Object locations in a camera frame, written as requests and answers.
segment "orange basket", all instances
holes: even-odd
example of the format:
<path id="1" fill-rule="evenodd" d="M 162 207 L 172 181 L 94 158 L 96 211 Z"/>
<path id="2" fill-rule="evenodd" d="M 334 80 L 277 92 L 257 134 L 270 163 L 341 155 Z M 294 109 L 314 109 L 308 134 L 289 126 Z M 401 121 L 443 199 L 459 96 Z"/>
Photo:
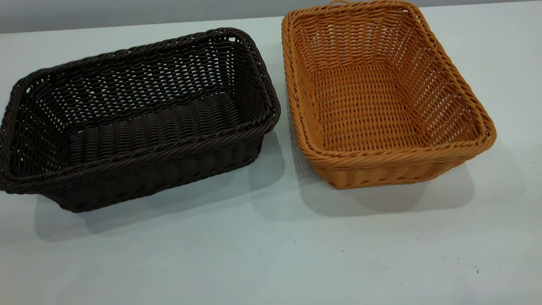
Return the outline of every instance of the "orange basket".
<path id="1" fill-rule="evenodd" d="M 433 179 L 489 149 L 493 122 L 414 5 L 290 12 L 282 46 L 303 154 L 337 188 Z"/>

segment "woven pattern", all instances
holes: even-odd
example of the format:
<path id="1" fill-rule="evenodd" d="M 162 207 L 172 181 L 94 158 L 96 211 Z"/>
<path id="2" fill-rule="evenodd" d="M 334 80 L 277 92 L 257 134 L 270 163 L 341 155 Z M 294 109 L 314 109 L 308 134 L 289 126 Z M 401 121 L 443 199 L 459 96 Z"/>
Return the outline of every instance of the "woven pattern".
<path id="1" fill-rule="evenodd" d="M 280 106 L 252 39 L 216 29 L 36 71 L 14 86 L 0 189 L 73 212 L 244 166 Z"/>
<path id="2" fill-rule="evenodd" d="M 493 122 L 414 5 L 334 2 L 282 21 L 298 145 L 320 176 L 414 183 L 493 145 Z"/>

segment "gray wall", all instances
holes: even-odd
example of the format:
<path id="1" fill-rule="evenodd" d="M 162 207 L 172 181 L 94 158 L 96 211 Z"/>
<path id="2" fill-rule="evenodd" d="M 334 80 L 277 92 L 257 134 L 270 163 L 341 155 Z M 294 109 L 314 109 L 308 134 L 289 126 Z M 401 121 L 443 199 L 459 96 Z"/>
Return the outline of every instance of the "gray wall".
<path id="1" fill-rule="evenodd" d="M 419 7 L 518 0 L 411 0 Z M 0 0 L 0 33 L 284 16 L 328 0 Z"/>

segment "basket rim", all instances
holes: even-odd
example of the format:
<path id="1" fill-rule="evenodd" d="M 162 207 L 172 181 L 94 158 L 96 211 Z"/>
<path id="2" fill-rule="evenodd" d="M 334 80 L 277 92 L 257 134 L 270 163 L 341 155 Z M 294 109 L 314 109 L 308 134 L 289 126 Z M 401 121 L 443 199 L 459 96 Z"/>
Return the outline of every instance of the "basket rim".
<path id="1" fill-rule="evenodd" d="M 237 45 L 249 50 L 250 58 L 252 60 L 247 62 L 247 64 L 251 65 L 251 68 L 258 71 L 258 83 L 261 83 L 259 90 L 264 97 L 262 102 L 266 106 L 263 114 L 259 118 L 250 122 L 243 122 L 238 126 L 221 130 L 215 134 L 193 136 L 175 142 L 161 143 L 122 155 L 86 162 L 76 166 L 68 166 L 50 173 L 29 176 L 15 176 L 9 172 L 11 159 L 10 148 L 14 137 L 12 130 L 15 128 L 15 120 L 18 115 L 18 105 L 20 103 L 21 94 L 23 93 L 22 90 L 25 90 L 33 79 L 41 78 L 41 75 L 45 73 L 61 72 L 63 69 L 69 67 L 79 67 L 82 65 L 89 65 L 89 63 L 96 65 L 103 60 L 111 60 L 111 56 L 115 56 L 115 60 L 122 59 L 126 56 L 132 56 L 133 54 L 165 50 L 186 41 L 190 41 L 190 43 L 197 43 L 199 40 L 204 40 L 212 37 L 215 34 L 223 33 L 232 34 L 242 40 L 242 43 Z M 111 171 L 129 166 L 132 163 L 153 162 L 153 160 L 168 158 L 173 155 L 191 151 L 209 149 L 217 145 L 227 145 L 230 143 L 246 141 L 250 138 L 263 136 L 273 129 L 279 120 L 280 111 L 280 103 L 276 96 L 275 89 L 271 83 L 266 65 L 261 58 L 256 44 L 247 33 L 235 28 L 212 29 L 205 32 L 181 36 L 175 39 L 168 39 L 143 46 L 136 46 L 114 52 L 103 53 L 96 56 L 89 56 L 51 68 L 39 69 L 20 79 L 17 83 L 15 83 L 11 91 L 10 100 L 4 113 L 2 126 L 0 127 L 0 130 L 3 130 L 0 134 L 0 189 L 11 193 L 24 193 L 25 190 L 32 188 L 33 193 L 36 193 L 38 191 L 35 189 L 49 189 L 62 183 L 62 181 L 75 179 L 79 176 Z"/>
<path id="2" fill-rule="evenodd" d="M 294 22 L 297 18 L 306 16 L 318 16 L 323 14 L 335 14 L 348 11 L 367 11 L 371 9 L 396 8 L 403 6 L 411 17 L 419 20 L 418 30 L 421 30 L 429 49 L 437 57 L 440 65 L 443 65 L 447 76 L 450 77 L 454 87 L 466 99 L 469 106 L 474 110 L 475 120 L 478 123 L 480 135 L 471 141 L 455 141 L 438 144 L 430 147 L 415 147 L 406 149 L 382 149 L 382 150 L 352 150 L 334 151 L 319 149 L 311 140 L 307 132 L 305 115 L 299 107 L 299 100 L 295 94 L 298 88 L 295 58 L 293 48 L 288 44 L 294 36 Z M 286 83 L 288 88 L 288 100 L 292 115 L 292 121 L 296 130 L 298 146 L 302 153 L 313 163 L 327 167 L 359 167 L 378 166 L 389 163 L 416 163 L 434 160 L 462 160 L 466 161 L 489 149 L 496 140 L 496 131 L 493 121 L 486 110 L 476 99 L 469 85 L 457 71 L 444 49 L 430 30 L 421 11 L 415 5 L 402 0 L 377 0 L 372 2 L 349 2 L 344 5 L 321 5 L 317 7 L 300 9 L 289 12 L 282 20 L 282 46 L 285 63 Z"/>

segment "white table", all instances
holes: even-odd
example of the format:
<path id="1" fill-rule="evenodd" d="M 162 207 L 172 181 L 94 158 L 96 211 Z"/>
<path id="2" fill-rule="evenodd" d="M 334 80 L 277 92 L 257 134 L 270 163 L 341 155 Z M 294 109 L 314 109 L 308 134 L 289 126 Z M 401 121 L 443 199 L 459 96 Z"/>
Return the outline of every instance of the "white table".
<path id="1" fill-rule="evenodd" d="M 283 107 L 250 166 L 93 212 L 0 193 L 0 304 L 541 304 L 542 2 L 422 9 L 493 118 L 429 182 L 335 190 L 292 139 L 281 17 L 0 35 L 0 107 L 42 67 L 217 27 Z"/>

